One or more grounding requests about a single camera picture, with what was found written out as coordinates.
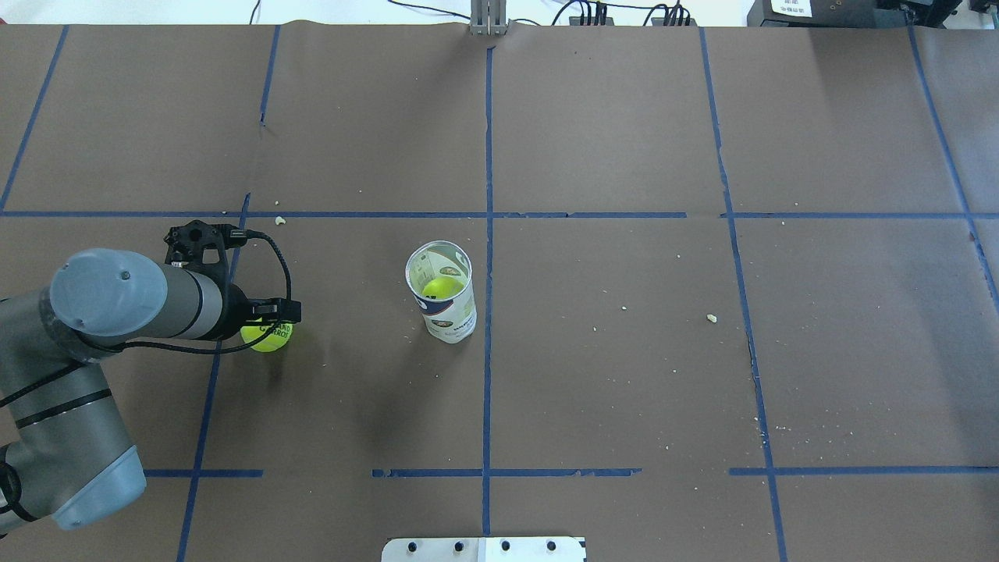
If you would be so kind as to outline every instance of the electrical cable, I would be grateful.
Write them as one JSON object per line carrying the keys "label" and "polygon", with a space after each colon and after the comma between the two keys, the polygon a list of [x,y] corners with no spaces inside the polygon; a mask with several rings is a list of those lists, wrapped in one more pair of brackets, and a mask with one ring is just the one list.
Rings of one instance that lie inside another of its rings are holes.
{"label": "electrical cable", "polygon": [[665,4],[656,4],[648,11],[648,15],[645,16],[645,21],[641,22],[642,27],[648,25],[648,20],[652,19],[652,14],[654,14],[655,10],[658,10],[659,8],[662,8],[662,10],[665,11],[663,18],[669,17],[669,6],[666,6]]}
{"label": "electrical cable", "polygon": [[555,14],[554,19],[551,20],[551,25],[555,25],[556,23],[558,23],[558,18],[561,17],[562,12],[564,12],[566,8],[575,3],[579,4],[579,21],[581,22],[583,14],[582,7],[585,6],[586,9],[589,10],[589,2],[585,2],[584,0],[569,0],[568,2],[562,4],[562,7],[558,9],[558,12]]}
{"label": "electrical cable", "polygon": [[255,15],[257,15],[257,9],[260,8],[260,1],[261,0],[257,0],[257,4],[254,5],[253,11],[250,12],[250,25],[253,25],[253,18]]}
{"label": "electrical cable", "polygon": [[421,10],[430,10],[432,12],[448,14],[449,16],[455,16],[458,18],[463,18],[472,21],[472,18],[470,16],[467,16],[465,14],[460,14],[458,12],[452,12],[451,10],[442,10],[441,8],[434,8],[432,6],[421,6],[419,4],[407,4],[406,2],[399,2],[398,0],[386,0],[386,1],[389,2],[390,4],[395,4],[397,6],[406,6],[407,8],[419,8]]}
{"label": "electrical cable", "polygon": [[[271,238],[267,234],[264,234],[263,232],[259,232],[256,230],[247,230],[246,233],[248,240],[253,240],[253,239],[264,240],[271,246],[271,249],[274,250],[274,255],[278,257],[278,262],[281,263],[281,270],[285,274],[285,298],[288,299],[289,301],[292,300],[292,273],[288,269],[288,261],[285,260],[285,256],[281,253],[281,249],[278,248],[277,242],[275,242],[273,238]],[[244,349],[249,349],[257,345],[258,343],[267,339],[268,336],[273,334],[275,330],[278,329],[279,325],[281,325],[280,322],[275,322],[274,324],[271,324],[271,326],[267,329],[267,331],[265,331],[260,337],[253,340],[252,342],[248,342],[243,345],[238,345],[236,347],[229,347],[225,349],[200,349],[197,347],[185,347],[181,345],[173,345],[169,343],[161,343],[155,341],[125,342],[113,348],[103,348],[101,346],[93,344],[90,345],[96,347],[97,349],[103,349],[106,351],[113,351],[113,352],[124,351],[126,349],[133,347],[150,347],[153,349],[162,349],[165,351],[177,351],[179,353],[190,353],[193,355],[224,355],[227,353],[235,353],[237,351],[243,351]]]}

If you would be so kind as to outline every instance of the black device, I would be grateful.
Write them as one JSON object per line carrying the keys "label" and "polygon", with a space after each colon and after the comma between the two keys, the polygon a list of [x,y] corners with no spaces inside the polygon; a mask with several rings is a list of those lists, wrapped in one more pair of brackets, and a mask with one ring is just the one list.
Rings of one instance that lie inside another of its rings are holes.
{"label": "black device", "polygon": [[961,0],[755,0],[749,27],[942,27]]}

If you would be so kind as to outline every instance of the yellow tennis ball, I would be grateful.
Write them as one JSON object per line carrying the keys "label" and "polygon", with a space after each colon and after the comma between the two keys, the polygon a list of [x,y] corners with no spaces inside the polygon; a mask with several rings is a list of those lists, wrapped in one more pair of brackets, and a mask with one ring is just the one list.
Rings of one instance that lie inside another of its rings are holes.
{"label": "yellow tennis ball", "polygon": [[[243,336],[243,343],[250,343],[257,338],[264,335],[264,332],[270,328],[270,325],[265,326],[243,326],[240,328],[240,335]],[[260,351],[262,353],[270,353],[272,351],[277,351],[285,344],[288,343],[289,338],[292,337],[292,325],[291,324],[278,324],[278,328],[274,330],[274,333],[264,338],[264,341],[258,343],[257,345],[251,347],[250,349],[254,351]]]}

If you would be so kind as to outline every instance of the black cable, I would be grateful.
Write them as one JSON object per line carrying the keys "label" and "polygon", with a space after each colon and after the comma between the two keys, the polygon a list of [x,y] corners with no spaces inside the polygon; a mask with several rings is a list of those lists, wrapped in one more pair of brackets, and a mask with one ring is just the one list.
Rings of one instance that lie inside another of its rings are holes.
{"label": "black cable", "polygon": [[555,14],[555,18],[553,20],[551,20],[551,25],[554,25],[554,24],[558,23],[558,18],[561,17],[562,12],[565,11],[565,8],[568,8],[569,6],[571,6],[572,4],[575,4],[575,3],[579,4],[579,22],[581,23],[582,22],[582,6],[585,5],[586,9],[588,10],[589,9],[589,2],[585,2],[584,0],[569,0],[568,2],[565,2],[564,4],[562,4],[562,7],[558,9],[558,13]]}
{"label": "black cable", "polygon": [[254,239],[263,240],[270,244],[271,249],[274,250],[274,255],[278,256],[278,262],[281,263],[281,270],[285,274],[285,298],[292,300],[292,272],[288,270],[288,262],[285,261],[285,256],[281,253],[281,248],[278,248],[278,243],[274,241],[274,238],[263,232],[247,230],[247,240]]}
{"label": "black cable", "polygon": [[642,27],[648,25],[648,20],[652,19],[652,14],[654,14],[655,10],[658,10],[659,8],[662,8],[666,12],[665,16],[663,16],[664,18],[669,17],[669,6],[666,6],[665,4],[656,4],[648,10],[648,15],[645,16],[645,21],[641,22]]}
{"label": "black cable", "polygon": [[250,12],[250,25],[253,25],[253,17],[257,15],[257,8],[260,8],[260,0],[257,0],[257,4],[253,7],[253,11]]}
{"label": "black cable", "polygon": [[471,17],[469,17],[469,16],[467,16],[465,14],[460,14],[458,12],[452,12],[450,10],[442,10],[441,8],[434,8],[434,7],[431,7],[431,6],[421,6],[419,4],[407,4],[406,2],[399,2],[398,0],[387,0],[387,1],[390,4],[395,4],[397,6],[406,6],[407,8],[419,8],[421,10],[430,10],[432,12],[439,12],[439,13],[442,13],[442,14],[448,14],[449,16],[455,16],[455,17],[458,17],[458,18],[464,18],[464,19],[467,19],[469,21],[472,21]]}
{"label": "black cable", "polygon": [[3,408],[7,404],[10,404],[10,403],[14,402],[18,398],[21,398],[22,396],[25,396],[27,394],[30,394],[30,393],[38,390],[39,388],[41,388],[41,387],[49,384],[50,382],[57,381],[57,380],[65,377],[66,375],[68,375],[68,374],[70,374],[70,373],[72,373],[72,372],[76,371],[77,369],[80,369],[81,367],[84,367],[84,366],[85,365],[83,363],[80,363],[79,361],[71,361],[70,364],[67,367],[59,369],[58,371],[56,371],[56,372],[54,372],[54,373],[52,373],[50,375],[46,375],[46,376],[38,379],[37,381],[29,384],[28,386],[22,388],[21,390],[18,390],[17,392],[11,394],[10,396],[7,396],[7,397],[3,398],[2,400],[0,400],[0,408]]}
{"label": "black cable", "polygon": [[[268,236],[267,234],[264,234],[263,232],[259,232],[257,230],[247,230],[246,233],[248,240],[252,239],[264,240],[271,246],[271,249],[274,250],[274,255],[278,257],[278,262],[281,263],[281,270],[285,274],[285,298],[287,298],[288,300],[292,300],[292,273],[288,269],[288,262],[285,260],[284,254],[281,253],[281,249],[278,248],[277,242],[275,242],[274,239]],[[279,325],[280,322],[275,322],[274,324],[271,324],[271,326],[267,329],[266,332],[264,332],[259,338],[253,340],[252,342],[245,343],[243,345],[239,345],[236,347],[229,347],[226,349],[199,349],[197,347],[184,347],[181,345],[173,345],[169,343],[161,343],[154,341],[133,341],[133,342],[126,342],[114,348],[108,348],[106,350],[118,352],[133,347],[150,347],[153,349],[162,349],[165,351],[191,353],[193,355],[224,355],[226,353],[236,353],[237,351],[243,351],[244,349],[249,349],[257,345],[258,343],[267,339],[268,336],[273,334],[274,331],[278,329]],[[105,349],[96,345],[94,345],[94,347],[98,349]]]}

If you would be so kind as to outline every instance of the white label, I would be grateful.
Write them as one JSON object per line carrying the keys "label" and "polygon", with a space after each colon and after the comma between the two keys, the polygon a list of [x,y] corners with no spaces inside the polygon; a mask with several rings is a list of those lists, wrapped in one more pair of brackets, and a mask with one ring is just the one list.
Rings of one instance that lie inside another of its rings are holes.
{"label": "white label", "polygon": [[770,7],[785,16],[811,17],[811,0],[770,0]]}

